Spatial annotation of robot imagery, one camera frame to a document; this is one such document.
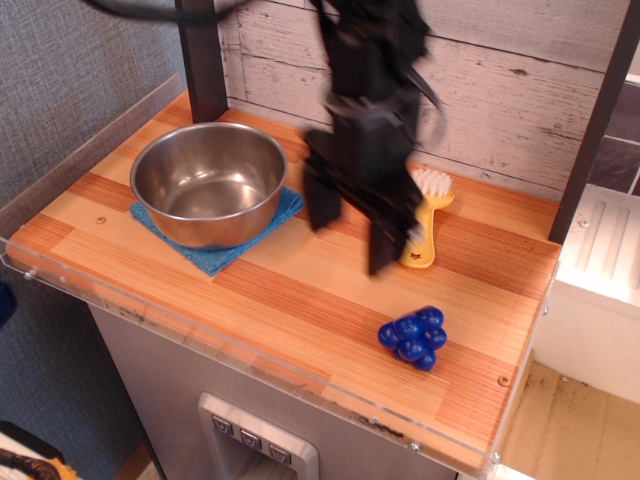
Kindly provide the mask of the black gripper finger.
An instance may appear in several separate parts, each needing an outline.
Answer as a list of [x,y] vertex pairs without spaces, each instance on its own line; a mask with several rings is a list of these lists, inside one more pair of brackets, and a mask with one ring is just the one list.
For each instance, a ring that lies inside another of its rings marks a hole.
[[309,222],[318,231],[341,216],[342,201],[332,181],[315,165],[304,167],[303,186]]
[[399,261],[407,247],[423,240],[423,227],[417,219],[409,223],[375,214],[369,233],[369,274],[374,276],[389,263]]

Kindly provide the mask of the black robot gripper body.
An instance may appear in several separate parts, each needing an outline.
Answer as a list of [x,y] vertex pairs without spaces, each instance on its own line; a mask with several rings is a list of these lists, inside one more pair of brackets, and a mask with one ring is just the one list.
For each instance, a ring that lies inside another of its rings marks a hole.
[[341,201],[370,219],[381,214],[409,223],[422,201],[406,166],[419,107],[417,94],[394,94],[380,102],[329,95],[326,108],[333,126],[304,134],[310,148],[306,164],[323,171]]

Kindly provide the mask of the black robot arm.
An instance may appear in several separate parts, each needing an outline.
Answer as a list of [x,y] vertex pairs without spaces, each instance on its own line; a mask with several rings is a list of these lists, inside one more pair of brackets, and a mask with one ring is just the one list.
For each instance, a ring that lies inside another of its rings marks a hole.
[[309,130],[303,187],[313,230],[348,202],[370,222],[368,271],[400,259],[423,195],[407,159],[417,140],[420,101],[440,101],[415,70],[430,31],[413,1],[316,1],[331,71],[329,131]]

